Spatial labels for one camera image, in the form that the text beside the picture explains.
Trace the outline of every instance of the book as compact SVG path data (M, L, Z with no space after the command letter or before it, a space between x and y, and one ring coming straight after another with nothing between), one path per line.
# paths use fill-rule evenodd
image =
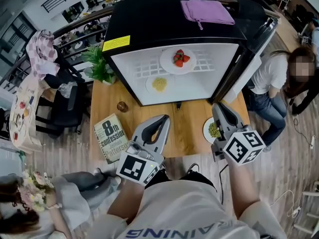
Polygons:
M129 145L118 117L112 114L95 124L93 129L108 164L119 160L121 152L127 150Z

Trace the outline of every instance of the wooden floor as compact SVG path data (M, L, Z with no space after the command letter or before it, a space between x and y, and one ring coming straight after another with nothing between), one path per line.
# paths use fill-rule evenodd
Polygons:
M275 49L284 49L280 38L275 34L272 41L267 46L264 53L269 53ZM312 135L319 137L319 97L316 97L309 107L297 119L299 125L297 129L305 134L308 140ZM268 128L268 123L263 121L254 113L250 113L250 121L253 128L263 132ZM293 118L290 113L286 117L286 128L280 137L272 144L272 150L268 153L262 153L256 161L248 164L247 167L252 173L256 187L263 201L269 204L274 201L286 190L290 189L295 194L295 201L298 200L301 192L313 181L319 179L319 142L316 140L316 146L310 150L306 140L294 129ZM39 171L46 171L51 176L76 171L90 171L95 167L102 170L114 169L114 166L108 166L106 162L93 162L89 160L89 121L85 118L82 128L82 134L66 133L58 140L50 139L46 135L41 135L42 142L45 144L42 153L34 153L27 157L27 164L33 166ZM220 183L218 179L219 171L225 163L214 163L211 153L202 153L183 158L171 158L165 161L168 175L171 179L178 179L192 163L198 163L203 175L209 178L220 193ZM224 207L228 214L233 215L232 200L230 193L228 169L222 174L224 187ZM105 204L95 211L87 223L81 225L74 232L75 238L84 238L87 228L100 213L106 211L112 199L108 199ZM294 222L311 228L313 223L317 222L311 218L305 219L305 213L311 210L314 214L319 214L318 200L314 198L305 198L303 201L303 212L292 219L287 216L288 210L292 205L292 195L290 193L282 197L272 210L280 221L280 224L292 239L310 238L310 235L304 232L298 232L291 229Z

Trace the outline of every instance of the strawberry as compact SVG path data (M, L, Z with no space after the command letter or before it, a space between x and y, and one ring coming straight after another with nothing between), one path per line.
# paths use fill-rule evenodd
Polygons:
M176 55L173 57L174 63L175 63L178 59L180 59L180 56L179 56L178 54L176 54Z
M176 51L176 54L184 55L184 52L183 52L183 50L178 50L178 51Z
M184 55L183 62L186 63L188 60L190 60L190 57L188 57L187 55Z
M182 60L177 60L175 62L175 65L178 66L178 67L183 67L183 61Z

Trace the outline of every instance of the purple towel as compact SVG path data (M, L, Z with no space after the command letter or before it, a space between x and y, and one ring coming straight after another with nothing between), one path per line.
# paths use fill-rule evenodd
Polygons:
M185 17L190 21L196 21L203 30L201 22L220 23L234 25L235 21L219 1L189 0L180 1Z

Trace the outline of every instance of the potted plant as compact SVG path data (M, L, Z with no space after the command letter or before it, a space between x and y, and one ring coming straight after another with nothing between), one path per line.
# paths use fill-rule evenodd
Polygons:
M99 80L107 85L115 82L116 76L112 68L106 63L102 56L102 49L98 46L88 47L86 52L83 52L83 59L86 62L91 62L92 67L86 68L84 73L86 76Z

